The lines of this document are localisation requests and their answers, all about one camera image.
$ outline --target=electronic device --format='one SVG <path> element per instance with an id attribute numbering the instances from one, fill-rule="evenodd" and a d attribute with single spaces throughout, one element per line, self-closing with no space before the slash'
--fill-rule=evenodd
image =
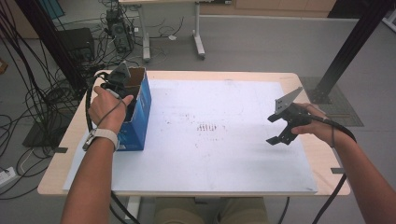
<path id="1" fill-rule="evenodd" d="M 126 62 L 122 62 L 107 76 L 106 82 L 101 85 L 102 88 L 110 90 L 110 93 L 111 91 L 115 92 L 121 99 L 127 95 L 134 96 L 134 99 L 128 105 L 125 120 L 131 120 L 131 117 L 134 114 L 134 106 L 140 89 L 140 86 L 128 86 L 130 79 L 131 73 L 129 72 L 129 68 Z"/>
<path id="2" fill-rule="evenodd" d="M 288 122 L 288 125 L 279 136 L 267 139 L 269 144 L 284 143 L 289 145 L 297 137 L 297 134 L 292 133 L 291 129 L 311 123 L 312 119 L 307 117 L 308 111 L 293 102 L 302 90 L 303 88 L 299 87 L 297 90 L 276 100 L 275 114 L 268 117 L 268 120 L 275 122 L 278 119 L 283 119 Z"/>
<path id="3" fill-rule="evenodd" d="M 130 27 L 125 24 L 119 10 L 109 9 L 106 11 L 107 33 L 113 37 L 117 53 L 125 53 L 132 50 L 132 38 Z"/>
<path id="4" fill-rule="evenodd" d="M 94 41 L 90 28 L 58 31 L 71 58 L 78 63 L 94 60 Z"/>

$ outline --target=leg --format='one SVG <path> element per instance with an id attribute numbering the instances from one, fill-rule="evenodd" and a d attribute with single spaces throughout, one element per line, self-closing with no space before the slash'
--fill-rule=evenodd
<path id="1" fill-rule="evenodd" d="M 194 198 L 157 198 L 155 224 L 204 224 Z"/>
<path id="2" fill-rule="evenodd" d="M 143 61 L 148 63 L 150 60 L 149 55 L 149 33 L 146 30 L 145 14 L 142 6 L 136 6 L 137 13 L 139 14 L 140 26 L 143 33 Z"/>
<path id="3" fill-rule="evenodd" d="M 205 58 L 205 50 L 202 44 L 201 36 L 199 35 L 199 11 L 200 5 L 199 2 L 195 3 L 195 30 L 192 31 L 192 35 L 194 36 L 195 45 L 198 50 L 198 55 L 204 59 Z"/>
<path id="4" fill-rule="evenodd" d="M 220 224 L 268 224 L 263 198 L 231 198 L 218 216 Z"/>

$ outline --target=wristwatch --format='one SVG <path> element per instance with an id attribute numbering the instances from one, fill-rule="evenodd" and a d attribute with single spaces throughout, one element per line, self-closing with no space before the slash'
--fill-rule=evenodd
<path id="1" fill-rule="evenodd" d="M 116 151 L 120 146 L 119 139 L 117 138 L 117 135 L 113 131 L 110 131 L 108 129 L 92 129 L 90 131 L 90 134 L 88 134 L 87 140 L 85 141 L 85 144 L 82 147 L 82 149 L 86 151 L 93 142 L 93 139 L 95 139 L 96 137 L 104 137 L 110 139 L 114 144 L 114 151 Z"/>

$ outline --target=table leg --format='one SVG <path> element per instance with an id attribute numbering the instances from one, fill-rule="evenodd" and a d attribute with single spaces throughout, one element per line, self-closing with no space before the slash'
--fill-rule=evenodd
<path id="1" fill-rule="evenodd" d="M 198 50 L 198 55 L 204 59 L 205 58 L 205 50 L 202 44 L 201 37 L 199 35 L 199 12 L 200 12 L 200 4 L 199 2 L 195 3 L 195 30 L 192 31 L 192 35 L 195 40 L 195 45 Z"/>
<path id="2" fill-rule="evenodd" d="M 393 13 L 386 19 L 382 19 L 382 22 L 384 22 L 390 29 L 392 29 L 394 32 L 396 32 L 396 25 L 394 22 L 396 21 L 396 10 L 393 11 Z"/>
<path id="3" fill-rule="evenodd" d="M 143 33 L 143 61 L 148 63 L 150 60 L 149 53 L 149 33 L 146 30 L 145 16 L 141 5 L 136 6 L 137 13 L 139 14 L 140 26 Z"/>

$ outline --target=blue box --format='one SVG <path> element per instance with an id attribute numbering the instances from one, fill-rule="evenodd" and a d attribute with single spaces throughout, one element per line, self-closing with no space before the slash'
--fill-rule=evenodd
<path id="1" fill-rule="evenodd" d="M 151 93 L 146 68 L 129 68 L 129 72 L 131 77 L 125 88 L 132 93 L 136 102 L 131 119 L 121 125 L 119 151 L 143 150 L 149 123 Z"/>

